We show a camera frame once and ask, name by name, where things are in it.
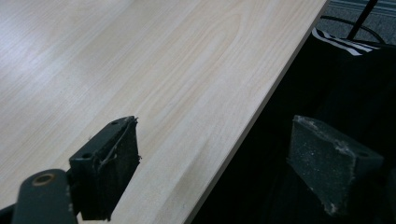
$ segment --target black cable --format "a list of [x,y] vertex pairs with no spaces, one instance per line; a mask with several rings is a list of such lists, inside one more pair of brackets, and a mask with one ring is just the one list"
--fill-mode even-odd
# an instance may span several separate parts
[[359,29],[361,28],[361,26],[363,25],[363,23],[367,19],[367,17],[370,15],[370,12],[373,10],[373,8],[377,2],[378,2],[378,0],[370,0],[367,3],[366,7],[364,8],[363,12],[359,16],[355,25],[352,27],[352,30],[350,31],[350,33],[346,39],[353,40],[353,38],[358,33]]
[[[353,25],[353,26],[355,26],[355,24],[356,24],[356,23],[353,22],[353,21],[347,21],[347,20],[344,20],[344,19],[340,19],[340,18],[336,18],[336,17],[331,17],[331,16],[321,16],[320,18],[323,19],[323,20],[340,21],[340,22],[343,22],[343,23],[346,23],[346,24],[349,24],[349,25]],[[378,40],[379,43],[381,43],[381,44],[386,44],[386,43],[385,43],[385,40],[384,40],[379,34],[377,34],[374,30],[368,28],[367,26],[363,26],[363,25],[361,25],[360,29],[362,29],[362,30],[367,31],[368,33],[370,33],[373,37],[375,37],[375,39]]]

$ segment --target bolt hole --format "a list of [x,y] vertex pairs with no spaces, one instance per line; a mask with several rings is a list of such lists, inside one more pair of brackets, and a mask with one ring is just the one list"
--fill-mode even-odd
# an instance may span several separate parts
[[369,154],[365,153],[365,152],[359,152],[358,153],[361,157],[368,157]]
[[82,154],[82,159],[89,159],[90,157],[92,157],[91,153],[84,153]]
[[40,175],[40,176],[36,177],[36,178],[33,180],[33,186],[40,187],[40,186],[47,185],[47,184],[50,183],[54,178],[55,178],[55,175],[53,175],[53,174],[44,174],[44,175]]

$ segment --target wood grain surface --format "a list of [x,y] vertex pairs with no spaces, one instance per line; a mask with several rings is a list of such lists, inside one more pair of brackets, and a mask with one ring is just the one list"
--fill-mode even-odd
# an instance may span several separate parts
[[326,0],[0,1],[0,207],[113,119],[141,164],[111,223],[183,223]]

